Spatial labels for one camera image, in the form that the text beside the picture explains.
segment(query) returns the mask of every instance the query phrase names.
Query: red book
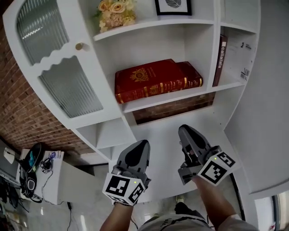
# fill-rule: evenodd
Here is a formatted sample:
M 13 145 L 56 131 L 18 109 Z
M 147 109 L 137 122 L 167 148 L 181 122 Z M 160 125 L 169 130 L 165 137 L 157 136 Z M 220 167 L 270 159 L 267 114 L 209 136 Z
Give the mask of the red book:
M 222 69 L 223 69 L 223 65 L 224 65 L 224 60 L 225 60 L 226 49 L 227 49 L 227 42 L 228 42 L 228 38 L 221 35 L 220 36 L 218 62 L 217 62 L 215 77 L 214 77 L 214 81 L 213 81 L 213 87 L 216 87 L 220 81 L 220 77 L 221 77 L 221 73 L 222 73 Z
M 121 70 L 115 77 L 118 103 L 179 91 L 187 86 L 186 75 L 172 59 Z
M 197 88 L 203 85 L 203 78 L 188 61 L 177 63 L 177 65 L 188 78 L 186 89 Z

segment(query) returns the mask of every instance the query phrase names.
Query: frosted glass panel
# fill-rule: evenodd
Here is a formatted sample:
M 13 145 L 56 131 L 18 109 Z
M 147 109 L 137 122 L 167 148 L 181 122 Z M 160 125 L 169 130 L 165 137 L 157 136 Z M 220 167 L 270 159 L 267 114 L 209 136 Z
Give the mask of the frosted glass panel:
M 17 31 L 31 64 L 40 63 L 69 40 L 56 0 L 26 0 L 18 15 Z
M 39 78 L 70 118 L 103 109 L 75 56 L 53 65 Z

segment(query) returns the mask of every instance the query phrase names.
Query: white shelf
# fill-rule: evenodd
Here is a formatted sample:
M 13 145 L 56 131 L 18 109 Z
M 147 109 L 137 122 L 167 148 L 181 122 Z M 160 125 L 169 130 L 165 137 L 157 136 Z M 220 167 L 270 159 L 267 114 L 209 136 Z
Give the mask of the white shelf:
M 257 33 L 259 0 L 221 0 L 221 26 Z
M 162 95 L 134 100 L 123 104 L 122 111 L 123 113 L 128 113 L 131 111 L 137 111 L 143 108 L 169 103 L 176 100 L 186 99 L 193 96 L 203 95 L 210 92 L 216 92 L 229 88 L 239 87 L 244 84 L 245 83 L 232 79 L 230 76 L 226 74 L 222 74 L 220 82 L 217 87 L 207 89 L 206 86 L 202 86 L 200 88 L 191 88 L 182 91 L 170 92 Z
M 236 25 L 236 24 L 233 24 L 233 23 L 221 22 L 221 26 L 222 27 L 235 28 L 235 29 L 239 29 L 239 30 L 243 30 L 243 31 L 252 32 L 252 33 L 257 33 L 257 30 L 255 30 L 253 28 L 247 28 L 247 27 Z
M 73 131 L 96 152 L 98 149 L 135 142 L 133 133 L 122 118 L 73 129 Z
M 213 92 L 221 91 L 229 88 L 235 88 L 242 85 L 246 85 L 246 81 L 241 81 L 235 79 L 233 76 L 229 75 L 225 70 L 222 71 L 220 76 L 219 84 L 216 87 L 213 87 Z
M 96 148 L 108 148 L 132 141 L 131 134 L 121 118 L 98 124 Z
M 214 24 L 213 20 L 203 20 L 203 19 L 193 19 L 191 16 L 159 16 L 155 18 L 145 19 L 143 21 L 137 22 L 135 25 L 118 27 L 110 31 L 97 34 L 93 37 L 94 41 L 98 41 L 113 35 L 124 33 L 127 31 L 137 30 L 146 27 L 155 27 L 161 25 L 170 25 L 170 24 Z
M 132 130 L 137 140 L 147 139 L 150 143 L 150 160 L 146 174 L 152 181 L 139 198 L 139 203 L 172 197 L 196 189 L 193 182 L 183 185 L 177 171 L 185 161 L 178 136 L 178 128 L 183 124 L 194 127 L 208 139 L 212 146 L 219 145 L 224 152 L 238 160 L 218 123 L 213 106 L 134 126 Z M 110 171 L 121 151 L 128 146 L 129 144 L 113 149 L 113 161 L 109 162 Z

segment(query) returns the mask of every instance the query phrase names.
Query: white table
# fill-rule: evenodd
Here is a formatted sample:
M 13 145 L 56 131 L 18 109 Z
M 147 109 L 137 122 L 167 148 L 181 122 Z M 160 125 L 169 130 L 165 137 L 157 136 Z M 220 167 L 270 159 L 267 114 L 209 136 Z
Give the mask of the white table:
M 28 154 L 29 149 L 22 149 L 20 159 Z M 46 151 L 43 159 L 48 158 L 49 151 Z M 49 178 L 43 189 L 43 195 L 46 201 L 52 204 L 59 204 L 62 201 L 91 203 L 95 200 L 97 190 L 96 178 L 86 172 L 83 172 L 63 161 L 63 152 L 60 159 L 53 159 L 53 175 Z M 37 186 L 34 193 L 42 196 L 42 187 L 47 181 L 51 172 L 43 173 L 40 167 L 37 167 L 36 177 Z M 16 180 L 19 182 L 20 165 L 17 169 Z

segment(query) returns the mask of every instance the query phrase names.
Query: brick wall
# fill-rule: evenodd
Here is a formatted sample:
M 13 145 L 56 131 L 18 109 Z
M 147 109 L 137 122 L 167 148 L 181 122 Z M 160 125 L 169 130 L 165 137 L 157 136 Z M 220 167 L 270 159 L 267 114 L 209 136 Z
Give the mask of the brick wall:
M 137 124 L 147 123 L 153 120 L 159 120 L 169 116 L 178 115 L 188 111 L 197 110 L 213 104 L 215 92 L 199 95 L 187 99 L 177 100 L 157 106 L 148 107 L 134 111 L 134 117 Z
M 0 0 L 0 13 L 12 1 Z M 32 90 L 10 50 L 0 19 L 0 136 L 16 149 L 45 142 L 52 149 L 75 154 L 94 152 L 66 129 Z

